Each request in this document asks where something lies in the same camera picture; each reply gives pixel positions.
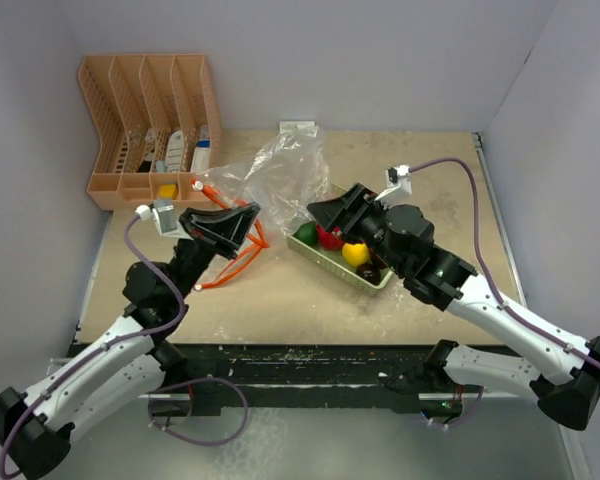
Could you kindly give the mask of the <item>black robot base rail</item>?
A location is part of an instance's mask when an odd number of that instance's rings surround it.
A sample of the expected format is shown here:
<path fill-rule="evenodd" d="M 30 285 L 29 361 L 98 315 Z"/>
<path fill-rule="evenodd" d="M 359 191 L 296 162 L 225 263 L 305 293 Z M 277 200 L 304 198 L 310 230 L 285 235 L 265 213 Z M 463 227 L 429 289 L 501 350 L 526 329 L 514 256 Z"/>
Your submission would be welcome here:
<path fill-rule="evenodd" d="M 209 376 L 227 379 L 235 393 L 215 381 L 193 387 L 192 412 L 217 415 L 225 407 L 301 409 L 388 409 L 418 413 L 445 408 L 455 393 L 478 393 L 459 387 L 425 369 L 429 346 L 171 344 L 153 353 L 166 368 L 167 385 L 185 392 L 183 381 Z"/>

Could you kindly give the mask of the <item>clear zip top bag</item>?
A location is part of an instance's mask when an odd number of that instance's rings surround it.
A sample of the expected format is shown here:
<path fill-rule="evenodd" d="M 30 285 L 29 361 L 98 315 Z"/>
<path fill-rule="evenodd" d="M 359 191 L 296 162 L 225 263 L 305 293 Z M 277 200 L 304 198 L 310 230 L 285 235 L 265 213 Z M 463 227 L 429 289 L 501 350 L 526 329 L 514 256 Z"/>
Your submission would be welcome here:
<path fill-rule="evenodd" d="M 198 281 L 198 291 L 243 276 L 256 258 L 309 221 L 306 205 L 324 199 L 331 190 L 324 144 L 319 127 L 293 128 L 278 134 L 250 159 L 193 176 L 192 190 L 217 208 L 251 202 L 261 207 L 237 257 L 226 265 L 214 260 Z"/>

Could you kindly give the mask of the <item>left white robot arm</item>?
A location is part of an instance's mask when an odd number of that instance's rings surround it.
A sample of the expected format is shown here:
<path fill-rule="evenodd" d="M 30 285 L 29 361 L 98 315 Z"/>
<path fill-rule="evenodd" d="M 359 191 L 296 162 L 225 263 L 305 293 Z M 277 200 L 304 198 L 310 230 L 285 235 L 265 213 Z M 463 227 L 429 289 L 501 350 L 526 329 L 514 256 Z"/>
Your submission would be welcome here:
<path fill-rule="evenodd" d="M 234 260 L 260 212 L 251 202 L 223 210 L 185 209 L 167 201 L 136 208 L 123 237 L 141 221 L 176 241 L 167 263 L 152 262 L 133 244 L 126 273 L 128 304 L 87 348 L 43 380 L 0 393 L 0 478 L 41 479 L 77 441 L 138 396 L 182 387 L 186 369 L 168 337 L 188 311 L 185 298 L 215 257 Z"/>

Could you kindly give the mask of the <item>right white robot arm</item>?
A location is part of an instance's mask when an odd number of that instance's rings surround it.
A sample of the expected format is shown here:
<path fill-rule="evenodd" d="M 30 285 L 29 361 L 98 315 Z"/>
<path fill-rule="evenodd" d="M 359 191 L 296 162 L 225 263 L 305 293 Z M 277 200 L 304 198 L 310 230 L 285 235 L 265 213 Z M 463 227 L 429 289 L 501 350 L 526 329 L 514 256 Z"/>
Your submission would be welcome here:
<path fill-rule="evenodd" d="M 417 300 L 478 326 L 514 352 L 441 341 L 424 369 L 432 389 L 459 384 L 504 391 L 534 401 L 564 427 L 586 429 L 600 399 L 600 336 L 571 333 L 502 294 L 485 274 L 435 243 L 433 224 L 416 206 L 387 207 L 356 184 L 307 210 L 326 231 L 365 244 Z"/>

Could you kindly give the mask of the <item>pink dragon fruit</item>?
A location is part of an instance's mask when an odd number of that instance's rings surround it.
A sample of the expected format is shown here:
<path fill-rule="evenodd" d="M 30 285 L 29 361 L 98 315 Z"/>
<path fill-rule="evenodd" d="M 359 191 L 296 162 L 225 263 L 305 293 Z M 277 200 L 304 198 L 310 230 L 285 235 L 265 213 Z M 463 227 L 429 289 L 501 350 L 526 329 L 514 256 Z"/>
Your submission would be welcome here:
<path fill-rule="evenodd" d="M 326 231 L 320 225 L 316 226 L 317 238 L 319 245 L 326 251 L 340 251 L 344 242 L 334 235 Z"/>

